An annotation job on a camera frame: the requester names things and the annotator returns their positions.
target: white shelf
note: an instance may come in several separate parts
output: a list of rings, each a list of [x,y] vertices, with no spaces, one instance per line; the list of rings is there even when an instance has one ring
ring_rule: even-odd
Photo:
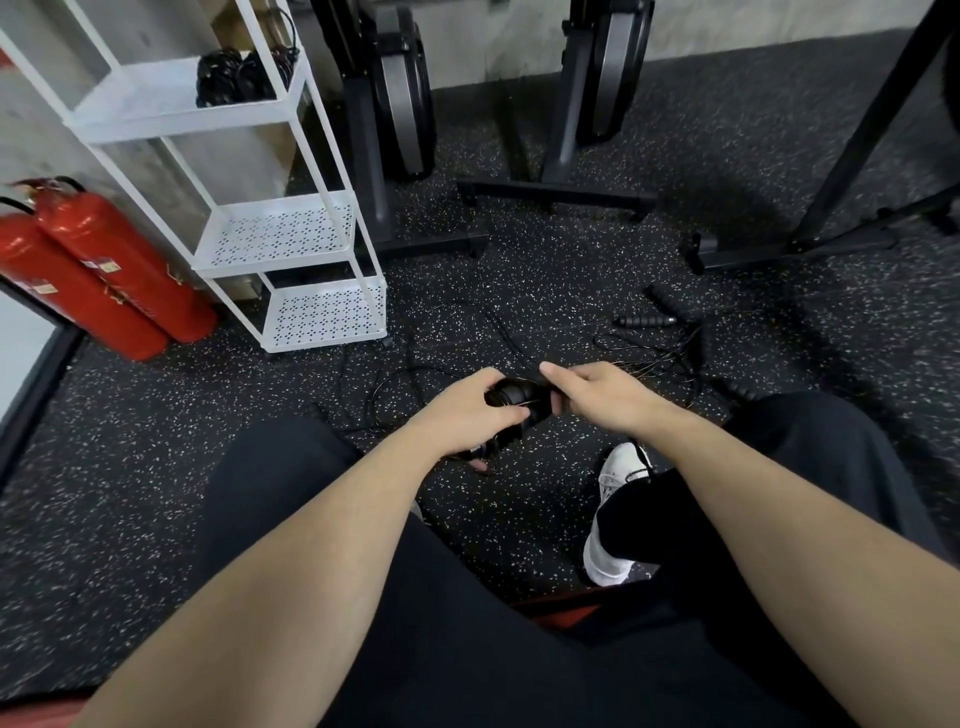
[[[193,269],[205,278],[243,276],[349,260],[353,205],[346,190],[330,192],[348,245],[319,194],[217,207],[210,213]]]
[[[387,320],[387,283],[381,277],[364,278],[381,321]],[[311,347],[381,339],[380,327],[367,306],[357,279],[278,288],[271,293],[263,348],[289,352]]]
[[[115,68],[64,120],[87,144],[286,123],[296,115],[309,63],[303,54],[283,99],[197,108],[200,57]]]

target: black pants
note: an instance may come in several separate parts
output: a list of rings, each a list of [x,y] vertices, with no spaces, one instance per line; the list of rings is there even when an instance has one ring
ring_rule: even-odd
[[[803,393],[727,430],[948,558],[907,473],[853,406]],[[329,427],[242,433],[210,478],[209,578],[356,461]],[[614,556],[662,564],[631,597],[555,635],[488,592],[408,517],[370,632],[323,725],[804,725],[846,716],[763,615],[675,472],[621,488],[598,516]]]

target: door frame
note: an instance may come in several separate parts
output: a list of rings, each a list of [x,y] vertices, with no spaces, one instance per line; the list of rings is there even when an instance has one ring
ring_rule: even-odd
[[[23,453],[49,399],[84,339],[84,332],[69,319],[39,302],[4,278],[0,291],[54,325],[54,331],[36,358],[7,412],[0,417],[0,493]]]

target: red fire extinguisher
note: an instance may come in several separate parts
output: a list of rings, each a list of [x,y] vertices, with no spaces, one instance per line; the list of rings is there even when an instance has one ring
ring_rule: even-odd
[[[16,200],[0,203],[30,213]],[[31,214],[0,217],[0,274],[134,361],[167,346],[166,334],[51,240]]]
[[[17,184],[36,191],[36,221],[44,232],[177,341],[189,344],[216,328],[210,302],[171,274],[154,246],[105,197],[68,177]]]

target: white sneaker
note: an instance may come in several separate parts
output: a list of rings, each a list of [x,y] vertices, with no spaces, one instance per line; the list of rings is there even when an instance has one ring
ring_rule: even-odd
[[[616,446],[607,457],[607,462],[603,464],[598,478],[601,507],[625,483],[649,477],[650,458],[647,457],[643,448],[633,443],[622,443]],[[597,517],[594,514],[593,526],[584,544],[584,569],[590,581],[599,587],[622,584],[630,576],[630,569],[634,563],[629,559],[610,556],[600,545]]]

